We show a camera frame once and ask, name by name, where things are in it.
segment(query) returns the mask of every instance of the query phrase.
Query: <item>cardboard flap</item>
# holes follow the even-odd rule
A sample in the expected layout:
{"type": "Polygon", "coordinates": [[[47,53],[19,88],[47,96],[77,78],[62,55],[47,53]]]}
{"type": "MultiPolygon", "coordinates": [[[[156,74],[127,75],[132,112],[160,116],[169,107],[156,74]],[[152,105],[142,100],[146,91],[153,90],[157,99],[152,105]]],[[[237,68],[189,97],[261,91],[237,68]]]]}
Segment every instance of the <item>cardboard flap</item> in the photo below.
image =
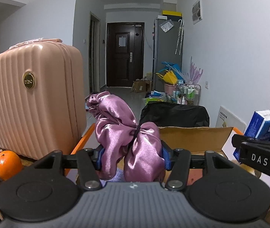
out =
{"type": "Polygon", "coordinates": [[[221,151],[232,130],[232,127],[163,127],[159,128],[159,133],[160,139],[172,149],[184,148],[192,153],[203,153],[207,150],[221,151]]]}

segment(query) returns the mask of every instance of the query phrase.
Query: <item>dark brown front door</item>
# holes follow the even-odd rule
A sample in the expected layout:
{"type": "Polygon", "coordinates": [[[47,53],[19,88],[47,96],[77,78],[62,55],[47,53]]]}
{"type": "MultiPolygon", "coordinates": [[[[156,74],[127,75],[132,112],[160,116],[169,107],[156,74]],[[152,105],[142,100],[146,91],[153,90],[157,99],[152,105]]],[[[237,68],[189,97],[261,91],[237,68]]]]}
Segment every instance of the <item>dark brown front door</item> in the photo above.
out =
{"type": "Polygon", "coordinates": [[[108,23],[107,86],[131,87],[143,77],[144,23],[108,23]]]}

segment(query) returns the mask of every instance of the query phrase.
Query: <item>orange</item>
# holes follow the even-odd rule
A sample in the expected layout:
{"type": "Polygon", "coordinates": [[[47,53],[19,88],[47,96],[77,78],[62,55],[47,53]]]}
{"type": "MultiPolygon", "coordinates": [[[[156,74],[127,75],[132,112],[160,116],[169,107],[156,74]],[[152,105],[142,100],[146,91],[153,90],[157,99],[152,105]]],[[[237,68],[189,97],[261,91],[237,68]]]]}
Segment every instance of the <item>orange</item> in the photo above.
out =
{"type": "Polygon", "coordinates": [[[22,162],[17,154],[12,151],[0,153],[0,178],[7,180],[22,170],[22,162]]]}

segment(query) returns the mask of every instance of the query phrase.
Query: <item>black band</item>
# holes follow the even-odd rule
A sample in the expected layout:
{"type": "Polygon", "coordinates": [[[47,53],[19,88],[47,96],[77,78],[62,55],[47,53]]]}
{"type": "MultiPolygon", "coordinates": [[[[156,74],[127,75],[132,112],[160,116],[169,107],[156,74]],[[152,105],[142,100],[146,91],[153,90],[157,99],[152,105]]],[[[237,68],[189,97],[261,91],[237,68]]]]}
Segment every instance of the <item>black band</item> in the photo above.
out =
{"type": "Polygon", "coordinates": [[[129,151],[130,148],[133,146],[133,143],[134,143],[135,139],[137,138],[137,135],[138,135],[139,131],[140,131],[140,125],[137,126],[137,129],[136,129],[136,131],[135,131],[135,133],[134,133],[134,135],[133,135],[133,139],[132,139],[131,142],[128,144],[128,151],[129,151]]]}

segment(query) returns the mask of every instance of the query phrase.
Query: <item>yellow bag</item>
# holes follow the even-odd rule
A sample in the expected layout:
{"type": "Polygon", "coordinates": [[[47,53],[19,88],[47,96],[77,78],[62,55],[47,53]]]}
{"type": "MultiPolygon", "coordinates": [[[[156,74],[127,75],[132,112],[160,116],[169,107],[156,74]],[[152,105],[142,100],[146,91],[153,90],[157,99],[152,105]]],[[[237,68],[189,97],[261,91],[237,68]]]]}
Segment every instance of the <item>yellow bag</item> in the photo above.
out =
{"type": "Polygon", "coordinates": [[[156,73],[161,79],[163,79],[165,82],[171,84],[171,85],[175,85],[177,82],[177,77],[175,76],[174,72],[171,70],[166,70],[166,74],[165,75],[161,75],[160,73],[156,73]]]}

